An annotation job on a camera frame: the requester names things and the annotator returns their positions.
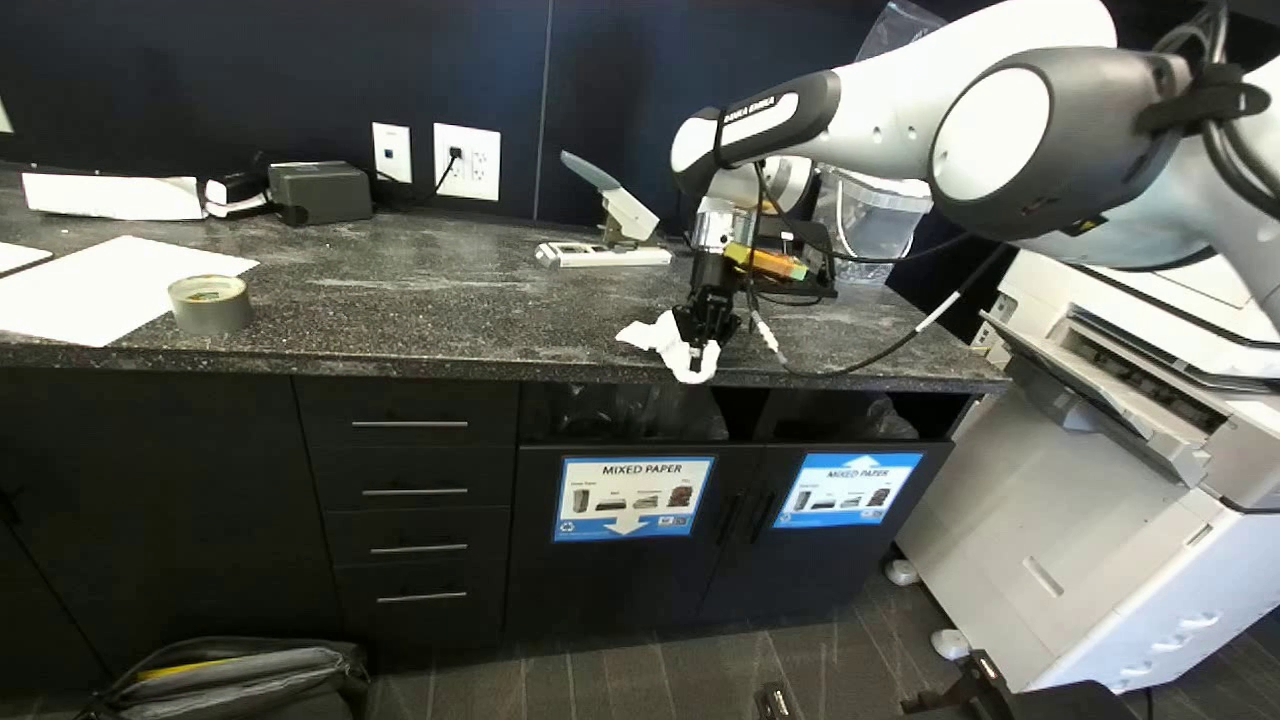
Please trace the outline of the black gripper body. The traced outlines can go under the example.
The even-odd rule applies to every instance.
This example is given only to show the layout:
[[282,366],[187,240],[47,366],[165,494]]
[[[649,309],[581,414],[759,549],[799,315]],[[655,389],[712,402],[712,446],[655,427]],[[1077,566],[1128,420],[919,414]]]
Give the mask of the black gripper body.
[[722,253],[697,253],[690,275],[690,315],[728,315],[736,300],[736,262]]

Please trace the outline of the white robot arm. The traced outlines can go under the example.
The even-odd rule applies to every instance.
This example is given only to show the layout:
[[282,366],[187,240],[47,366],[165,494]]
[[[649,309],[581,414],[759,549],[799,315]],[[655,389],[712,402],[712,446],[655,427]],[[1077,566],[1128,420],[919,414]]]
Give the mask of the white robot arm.
[[1154,48],[1106,0],[994,0],[891,51],[676,124],[667,170],[707,194],[765,154],[919,179],[955,227],[1066,262],[1225,261],[1280,318],[1278,68],[1208,6]]

